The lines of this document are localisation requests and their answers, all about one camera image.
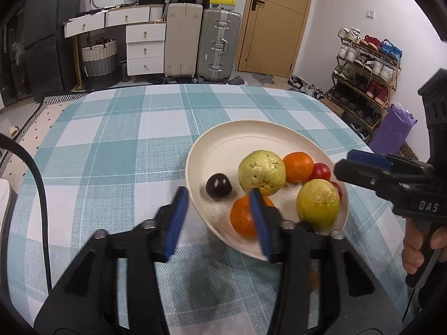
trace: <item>hand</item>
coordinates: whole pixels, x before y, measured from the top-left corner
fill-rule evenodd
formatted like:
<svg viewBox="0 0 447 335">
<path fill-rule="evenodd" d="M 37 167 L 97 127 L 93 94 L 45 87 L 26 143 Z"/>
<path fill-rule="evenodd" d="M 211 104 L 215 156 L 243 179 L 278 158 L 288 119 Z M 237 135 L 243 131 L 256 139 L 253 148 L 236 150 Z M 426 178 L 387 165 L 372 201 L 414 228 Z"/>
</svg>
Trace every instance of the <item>hand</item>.
<svg viewBox="0 0 447 335">
<path fill-rule="evenodd" d="M 424 238 L 422 232 L 416 227 L 414 219 L 407 218 L 405 225 L 404 250 L 402 251 L 402 264 L 404 270 L 413 275 L 424 263 L 424 255 L 421 252 Z M 430 240 L 432 249 L 443 248 L 439 256 L 439 262 L 447 262 L 447 227 L 441 227 L 433 233 Z"/>
</svg>

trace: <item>round plate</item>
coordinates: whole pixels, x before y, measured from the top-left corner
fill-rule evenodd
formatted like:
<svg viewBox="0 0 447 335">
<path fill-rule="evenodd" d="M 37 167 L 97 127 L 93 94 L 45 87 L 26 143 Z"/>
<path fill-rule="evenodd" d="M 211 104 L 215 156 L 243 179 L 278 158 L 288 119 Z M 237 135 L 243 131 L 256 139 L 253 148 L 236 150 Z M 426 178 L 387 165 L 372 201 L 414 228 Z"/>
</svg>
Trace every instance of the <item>round plate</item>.
<svg viewBox="0 0 447 335">
<path fill-rule="evenodd" d="M 316 144 L 300 133 L 264 121 L 230 121 L 215 126 L 200 136 L 193 144 L 186 161 L 186 186 L 191 200 L 206 225 L 227 245 L 239 252 L 261 260 L 267 260 L 262 254 L 259 241 L 241 237 L 230 223 L 230 210 L 236 199 L 245 195 L 237 180 L 239 163 L 245 156 L 256 150 L 268 150 L 283 158 L 291 152 L 308 153 L 314 162 L 322 162 L 334 172 L 332 163 L 326 153 Z M 225 174 L 233 192 L 225 199 L 213 200 L 205 191 L 209 177 L 216 173 Z M 342 231 L 348 220 L 348 195 L 345 185 L 334 175 L 343 190 L 340 211 L 330 230 L 321 232 L 329 234 L 332 230 Z M 301 184 L 286 182 L 284 188 L 269 198 L 279 209 L 284 219 L 298 222 L 296 213 L 296 196 Z"/>
</svg>

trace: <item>door lock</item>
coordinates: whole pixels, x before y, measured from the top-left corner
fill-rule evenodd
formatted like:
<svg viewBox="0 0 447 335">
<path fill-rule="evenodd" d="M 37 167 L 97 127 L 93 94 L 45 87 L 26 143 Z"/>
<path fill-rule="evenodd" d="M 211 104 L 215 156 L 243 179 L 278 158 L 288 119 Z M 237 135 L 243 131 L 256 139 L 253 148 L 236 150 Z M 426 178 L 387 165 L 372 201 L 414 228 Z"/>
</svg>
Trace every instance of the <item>door lock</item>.
<svg viewBox="0 0 447 335">
<path fill-rule="evenodd" d="M 252 3 L 252 11 L 256 11 L 256 5 L 259 4 L 259 3 L 265 5 L 265 1 L 261 1 L 261 0 L 253 0 L 253 3 Z"/>
</svg>

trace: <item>tablecloth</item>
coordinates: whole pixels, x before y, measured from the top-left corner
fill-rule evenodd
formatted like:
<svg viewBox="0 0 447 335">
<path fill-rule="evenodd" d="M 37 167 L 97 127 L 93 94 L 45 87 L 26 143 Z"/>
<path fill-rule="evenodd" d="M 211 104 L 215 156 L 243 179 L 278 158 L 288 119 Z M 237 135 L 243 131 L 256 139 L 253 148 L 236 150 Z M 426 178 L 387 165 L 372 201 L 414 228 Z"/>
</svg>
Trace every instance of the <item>tablecloth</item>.
<svg viewBox="0 0 447 335">
<path fill-rule="evenodd" d="M 185 185 L 193 142 L 237 119 L 287 126 L 332 159 L 369 150 L 334 113 L 300 92 L 230 85 L 159 85 L 111 89 L 72 101 L 34 157 L 46 187 L 53 284 L 92 233 L 129 230 L 152 218 Z M 399 311 L 406 305 L 400 259 L 404 221 L 374 192 L 348 185 L 345 236 L 370 265 Z M 39 199 L 27 172 L 8 241 L 11 300 L 33 323 L 47 297 Z M 120 262 L 120 323 L 127 324 Z M 156 266 L 172 334 L 265 334 L 281 265 L 223 244 L 190 205 L 172 260 Z"/>
</svg>

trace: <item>white drawer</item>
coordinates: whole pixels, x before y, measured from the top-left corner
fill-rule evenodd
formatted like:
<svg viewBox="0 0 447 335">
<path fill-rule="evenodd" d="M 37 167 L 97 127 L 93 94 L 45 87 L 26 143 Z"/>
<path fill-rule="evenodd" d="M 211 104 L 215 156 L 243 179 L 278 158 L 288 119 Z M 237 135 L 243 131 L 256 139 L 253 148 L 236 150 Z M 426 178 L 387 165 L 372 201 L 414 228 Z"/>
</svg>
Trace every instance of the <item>white drawer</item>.
<svg viewBox="0 0 447 335">
<path fill-rule="evenodd" d="M 165 40 L 166 23 L 148 23 L 126 26 L 126 43 Z"/>
<path fill-rule="evenodd" d="M 127 44 L 127 59 L 164 57 L 164 41 L 148 41 Z"/>
<path fill-rule="evenodd" d="M 102 29 L 104 27 L 104 12 L 97 12 L 94 15 L 85 15 L 71 19 L 65 24 L 65 37 Z"/>
<path fill-rule="evenodd" d="M 141 74 L 156 74 L 163 73 L 164 58 L 138 58 L 127 59 L 127 74 L 141 75 Z"/>
<path fill-rule="evenodd" d="M 106 26 L 116 26 L 149 21 L 149 6 L 128 7 L 106 13 Z"/>
<path fill-rule="evenodd" d="M 151 14 L 149 16 L 149 21 L 161 20 L 162 16 L 163 16 L 163 5 L 151 6 Z"/>
</svg>

